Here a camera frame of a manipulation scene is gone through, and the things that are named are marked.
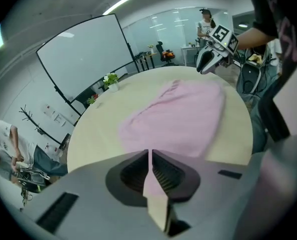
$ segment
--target whiteboard frame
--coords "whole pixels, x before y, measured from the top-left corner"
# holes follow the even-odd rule
[[[56,38],[59,34],[65,32],[65,31],[67,31],[67,30],[69,30],[69,29],[71,29],[71,28],[73,28],[73,27],[75,27],[75,26],[77,26],[77,25],[80,25],[80,24],[82,24],[82,23],[85,23],[85,22],[88,22],[88,21],[91,21],[91,20],[94,20],[94,19],[97,19],[97,18],[106,17],[106,16],[112,16],[112,15],[114,15],[115,18],[116,18],[116,21],[117,21],[117,23],[118,23],[119,29],[120,29],[120,31],[121,31],[123,37],[124,37],[125,43],[126,43],[126,45],[127,45],[127,47],[128,47],[128,51],[129,51],[129,53],[130,53],[130,55],[131,55],[132,61],[129,62],[129,63],[127,63],[127,64],[125,64],[125,65],[120,66],[120,67],[117,68],[117,69],[114,69],[111,73],[114,73],[115,71],[117,71],[117,70],[119,70],[119,69],[121,69],[121,68],[123,68],[123,67],[125,67],[125,66],[127,66],[127,65],[129,65],[129,64],[131,64],[131,63],[134,63],[134,64],[135,64],[135,67],[136,67],[136,69],[137,69],[137,72],[140,73],[139,67],[138,67],[138,65],[137,65],[137,63],[136,63],[136,60],[135,60],[134,54],[133,54],[133,52],[132,52],[132,50],[131,50],[130,44],[128,43],[127,39],[125,38],[125,35],[124,35],[123,30],[122,30],[122,28],[121,28],[121,24],[120,24],[119,19],[118,19],[118,17],[116,16],[115,13],[108,14],[108,15],[100,15],[100,16],[97,16],[97,17],[93,17],[93,18],[89,18],[89,19],[83,20],[83,21],[81,21],[81,22],[79,22],[79,23],[77,23],[77,24],[74,24],[74,25],[72,25],[72,26],[70,26],[70,27],[68,27],[68,28],[66,28],[66,29],[64,29],[64,30],[62,30],[62,31],[59,32],[58,34],[54,35],[50,40],[48,40],[47,42],[45,42],[45,43],[44,43],[40,48],[38,48],[38,49],[36,50],[36,52],[35,52],[36,55],[37,55],[37,58],[38,58],[39,62],[41,63],[43,69],[45,70],[47,76],[49,77],[49,79],[50,79],[50,80],[52,81],[52,83],[54,84],[55,91],[58,92],[58,94],[65,100],[65,102],[66,102],[66,103],[67,103],[67,104],[68,104],[68,105],[69,105],[69,106],[70,106],[70,107],[71,107],[71,108],[72,108],[78,115],[80,115],[80,116],[82,116],[82,115],[81,115],[81,114],[80,114],[80,113],[79,113],[79,112],[72,106],[72,103],[73,103],[74,101],[76,101],[77,98],[78,98],[82,93],[84,93],[87,89],[89,89],[90,87],[92,87],[93,85],[95,85],[97,82],[101,81],[101,80],[104,78],[104,76],[103,76],[103,78],[101,78],[101,79],[95,81],[93,84],[91,84],[89,87],[87,87],[84,91],[82,91],[79,95],[77,95],[72,101],[69,101],[69,100],[64,96],[64,94],[62,93],[62,91],[58,88],[57,84],[53,81],[52,77],[50,76],[49,72],[47,71],[47,69],[45,68],[45,66],[44,66],[44,64],[43,64],[43,62],[42,62],[42,60],[41,60],[41,58],[40,58],[40,56],[39,56],[39,54],[38,54],[38,51],[39,51],[44,45],[46,45],[48,42],[50,42],[51,40],[53,40],[54,38]]]

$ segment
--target pink cloth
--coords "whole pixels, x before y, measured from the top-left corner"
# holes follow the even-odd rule
[[[175,80],[120,125],[122,145],[127,152],[157,149],[202,156],[216,134],[224,102],[225,92],[216,82]]]

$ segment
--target whiteboard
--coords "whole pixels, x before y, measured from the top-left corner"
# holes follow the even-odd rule
[[[81,22],[50,39],[36,53],[68,100],[107,73],[133,62],[115,14]]]

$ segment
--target round table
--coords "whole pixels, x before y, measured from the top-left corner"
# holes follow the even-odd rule
[[[205,159],[247,165],[251,158],[253,132],[249,112],[243,100],[225,80],[208,73],[201,75],[193,67],[169,66],[135,74],[119,83],[117,92],[104,92],[79,119],[67,152],[68,171],[125,154],[118,127],[131,113],[145,108],[166,83],[180,80],[217,81],[226,91],[226,102],[219,129]]]

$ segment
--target potted plant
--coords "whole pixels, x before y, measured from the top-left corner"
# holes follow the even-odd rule
[[[95,108],[98,108],[99,103],[96,102],[98,97],[99,97],[98,94],[94,94],[94,95],[92,95],[92,97],[87,99],[86,103],[89,104],[89,105],[93,105],[93,107],[95,107]]]
[[[117,74],[108,73],[103,80],[105,88],[109,88],[112,93],[117,92],[119,90],[118,80]]]
[[[154,45],[150,44],[147,47],[150,48],[150,52],[151,52],[151,54],[153,54],[154,53],[154,50],[153,50]]]

